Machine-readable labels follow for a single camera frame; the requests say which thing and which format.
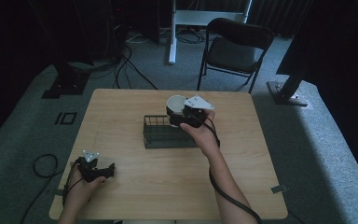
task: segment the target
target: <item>metal stand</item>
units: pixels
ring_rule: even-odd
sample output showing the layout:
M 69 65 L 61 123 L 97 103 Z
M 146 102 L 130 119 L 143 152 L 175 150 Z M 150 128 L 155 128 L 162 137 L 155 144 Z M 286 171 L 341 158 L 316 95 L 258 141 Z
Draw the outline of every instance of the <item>metal stand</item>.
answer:
M 86 88 L 90 73 L 76 72 L 73 69 L 66 69 L 65 74 L 57 69 L 57 75 L 50 90 L 45 91 L 42 99 L 59 99 L 61 95 L 81 95 Z
M 304 97 L 296 91 L 291 97 L 286 98 L 282 96 L 283 82 L 269 81 L 267 82 L 268 88 L 274 98 L 275 104 L 277 105 L 301 105 L 307 106 L 308 102 Z

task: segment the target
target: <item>finger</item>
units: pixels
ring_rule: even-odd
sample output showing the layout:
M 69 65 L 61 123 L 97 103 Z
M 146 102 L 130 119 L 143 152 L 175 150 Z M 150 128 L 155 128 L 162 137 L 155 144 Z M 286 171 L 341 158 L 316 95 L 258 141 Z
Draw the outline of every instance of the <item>finger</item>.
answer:
M 106 177 L 100 176 L 98 178 L 95 178 L 90 184 L 93 189 L 96 189 L 98 186 L 100 186 L 104 181 Z
M 194 132 L 194 128 L 186 123 L 181 123 L 180 127 L 190 135 L 192 135 L 192 133 Z
M 212 110 L 205 110 L 206 115 L 208 116 L 208 119 L 213 120 L 214 119 L 214 111 Z
M 78 169 L 78 164 L 75 164 L 74 162 L 70 162 L 71 163 L 71 168 L 72 168 L 72 177 L 81 177 L 81 173 Z

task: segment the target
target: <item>cup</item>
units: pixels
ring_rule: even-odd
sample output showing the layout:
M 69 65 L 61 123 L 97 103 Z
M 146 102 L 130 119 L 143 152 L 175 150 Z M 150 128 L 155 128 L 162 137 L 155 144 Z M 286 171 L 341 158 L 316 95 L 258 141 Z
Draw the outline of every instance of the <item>cup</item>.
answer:
M 167 100 L 167 115 L 170 117 L 170 124 L 173 127 L 178 127 L 184 121 L 185 100 L 185 96 L 181 95 L 173 95 Z

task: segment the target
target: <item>black cable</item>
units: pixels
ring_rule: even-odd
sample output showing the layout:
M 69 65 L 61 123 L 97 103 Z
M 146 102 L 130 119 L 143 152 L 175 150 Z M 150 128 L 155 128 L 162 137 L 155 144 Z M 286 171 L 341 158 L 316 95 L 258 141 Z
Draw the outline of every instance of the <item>black cable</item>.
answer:
M 287 209 L 287 211 L 289 212 L 290 215 L 292 215 L 292 217 L 294 217 L 295 219 L 297 219 L 297 221 L 301 224 L 305 224 L 305 222 L 303 220 L 301 220 L 301 218 L 299 218 L 298 216 L 296 216 L 296 214 L 294 214 L 292 211 L 290 211 L 289 209 Z
M 72 179 L 72 172 L 68 175 L 68 180 L 69 180 L 69 179 Z M 65 185 L 65 187 L 64 187 L 64 189 L 63 189 L 63 194 L 62 194 L 62 206 L 65 206 L 66 197 L 68 196 L 69 191 L 71 191 L 71 189 L 72 189 L 76 184 L 78 184 L 80 181 L 82 181 L 82 180 L 83 180 L 83 178 L 80 178 L 79 180 L 77 180 L 77 181 L 75 182 L 75 184 L 72 185 L 71 188 L 69 188 L 69 189 L 68 189 L 68 182 L 67 182 L 67 184 Z
M 127 60 L 128 63 L 130 63 L 130 65 L 135 69 L 135 71 L 144 79 L 146 80 L 155 90 L 158 90 L 158 88 L 147 78 L 145 77 L 144 74 L 142 74 L 138 68 L 130 61 L 130 59 Z
M 208 120 L 211 122 L 213 128 L 212 128 L 211 126 L 209 126 L 208 124 L 206 124 L 205 122 L 202 122 L 202 125 L 204 125 L 205 127 L 207 127 L 207 128 L 213 133 L 214 138 L 215 138 L 215 140 L 216 140 L 216 143 L 217 143 L 217 145 L 220 147 L 220 140 L 219 140 L 219 138 L 217 137 L 217 133 L 216 133 L 216 129 L 215 129 L 215 127 L 214 127 L 214 124 L 213 124 L 212 120 L 209 119 L 208 117 L 207 117 L 206 119 L 208 119 Z M 252 210 L 250 207 L 246 206 L 245 204 L 240 203 L 240 202 L 238 202 L 237 200 L 231 198 L 230 196 L 228 196 L 224 191 L 222 191 L 222 190 L 217 186 L 216 182 L 215 182 L 214 179 L 213 179 L 213 176 L 212 176 L 212 173 L 211 173 L 211 169 L 209 170 L 209 178 L 210 178 L 210 180 L 211 180 L 211 183 L 212 183 L 213 188 L 214 188 L 220 195 L 222 195 L 222 196 L 223 196 L 225 199 L 227 199 L 229 202 L 233 203 L 234 205 L 236 205 L 237 207 L 239 207 L 240 209 L 244 210 L 245 212 L 247 212 L 248 214 L 250 214 L 252 217 L 254 217 L 255 220 L 257 221 L 257 223 L 259 223 L 259 224 L 262 223 L 260 216 L 259 216 L 254 210 Z
M 40 159 L 42 158 L 45 158 L 45 157 L 51 157 L 54 159 L 54 169 L 53 171 L 51 172 L 50 175 L 41 175 L 37 172 L 36 170 L 36 165 L 37 163 L 39 162 Z M 45 184 L 45 186 L 39 191 L 39 193 L 36 195 L 36 197 L 34 197 L 34 199 L 32 200 L 32 202 L 30 203 L 30 205 L 28 205 L 28 208 L 27 210 L 25 211 L 24 215 L 22 216 L 22 219 L 21 219 L 21 223 L 24 223 L 25 221 L 25 218 L 27 217 L 28 215 L 28 212 L 30 211 L 31 207 L 34 205 L 34 203 L 36 202 L 36 200 L 40 197 L 40 195 L 43 193 L 43 191 L 46 189 L 46 187 L 48 186 L 48 184 L 51 182 L 51 179 L 56 176 L 56 175 L 60 175 L 63 173 L 63 170 L 59 171 L 58 173 L 56 173 L 57 171 L 57 168 L 58 168 L 58 159 L 56 156 L 52 155 L 52 154 L 44 154 L 44 155 L 41 155 L 39 157 L 37 157 L 35 160 L 34 160 L 34 166 L 33 166 L 33 170 L 34 170 L 34 173 L 41 177 L 41 178 L 48 178 L 48 182 Z
M 115 82 L 113 83 L 113 88 L 115 87 L 115 83 L 117 84 L 117 87 L 119 89 L 121 89 L 119 83 L 118 83 L 118 75 L 121 71 L 121 69 L 124 67 L 124 65 L 126 65 L 127 63 L 129 63 L 134 69 L 135 71 L 144 79 L 146 80 L 155 90 L 157 90 L 158 88 L 144 75 L 142 74 L 141 71 L 139 71 L 139 69 L 130 61 L 130 58 L 132 56 L 132 50 L 130 47 L 128 47 L 127 45 L 124 45 L 124 47 L 126 47 L 129 51 L 130 51 L 130 55 L 128 57 L 126 57 L 124 54 L 122 54 L 122 57 L 124 58 L 125 62 L 118 68 L 117 72 L 116 72 L 116 77 L 115 77 Z
M 180 37 L 180 35 L 194 35 L 197 38 L 197 40 L 185 39 L 185 38 Z M 187 43 L 187 44 L 199 44 L 199 43 L 202 43 L 205 41 L 205 36 L 203 34 L 201 34 L 200 32 L 187 31 L 187 33 L 184 33 L 184 34 L 177 34 L 176 39 L 180 42 Z
M 124 71 L 125 71 L 127 82 L 129 83 L 129 86 L 130 86 L 130 90 L 132 90 L 132 85 L 130 82 L 129 74 L 127 73 L 127 65 L 126 65 L 126 69 Z
M 66 183 L 65 183 L 65 185 L 63 186 L 62 206 L 65 205 L 66 195 L 67 195 L 68 192 L 69 192 L 68 186 L 69 186 L 69 183 L 71 183 L 72 174 L 73 174 L 73 171 L 74 171 L 75 166 L 76 166 L 76 163 L 74 162 L 74 163 L 72 164 L 72 166 L 71 166 L 71 170 L 69 171 L 69 175 L 68 175 L 68 177 L 66 178 Z
M 103 52 L 103 59 L 106 56 L 107 50 L 109 49 L 109 42 L 110 42 L 110 24 L 109 24 L 109 18 L 108 18 L 107 15 L 106 15 L 105 20 L 106 20 L 106 32 L 107 32 L 107 35 L 106 35 L 106 47 L 105 47 L 105 50 Z
M 104 72 L 104 71 L 110 71 L 117 67 L 117 64 L 119 61 L 116 60 L 110 60 L 110 62 L 104 63 L 99 66 L 93 66 L 89 68 L 80 68 L 76 67 L 74 65 L 71 65 L 72 69 L 77 72 L 84 72 L 84 73 L 93 73 L 93 72 Z
M 237 207 L 239 207 L 240 209 L 242 209 L 243 211 L 247 212 L 249 215 L 251 215 L 252 217 L 255 218 L 255 220 L 257 221 L 257 223 L 262 223 L 261 221 L 261 217 L 254 211 L 252 210 L 250 207 L 246 206 L 243 203 L 238 202 L 237 200 L 231 198 L 230 196 L 228 196 L 224 191 L 222 191 L 216 184 L 216 182 L 213 179 L 211 170 L 209 170 L 209 178 L 211 180 L 212 186 L 213 188 L 220 194 L 222 195 L 225 199 L 227 199 L 229 202 L 233 203 L 234 205 L 236 205 Z
M 89 79 L 99 79 L 99 78 L 102 78 L 102 77 L 107 77 L 107 76 L 109 76 L 111 73 L 113 73 L 113 72 L 115 72 L 115 69 L 112 69 L 111 71 L 109 71 L 109 72 L 106 72 L 106 74 L 103 74 L 103 75 L 101 75 L 101 76 L 99 76 L 99 77 L 89 77 Z

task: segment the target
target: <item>wire mesh basket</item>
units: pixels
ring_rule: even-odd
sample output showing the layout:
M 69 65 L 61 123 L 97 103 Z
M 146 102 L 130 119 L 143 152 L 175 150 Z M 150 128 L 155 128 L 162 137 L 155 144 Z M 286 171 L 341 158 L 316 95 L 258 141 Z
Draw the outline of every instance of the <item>wire mesh basket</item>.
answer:
M 166 115 L 144 117 L 144 142 L 145 148 L 196 147 L 188 133 L 170 125 Z

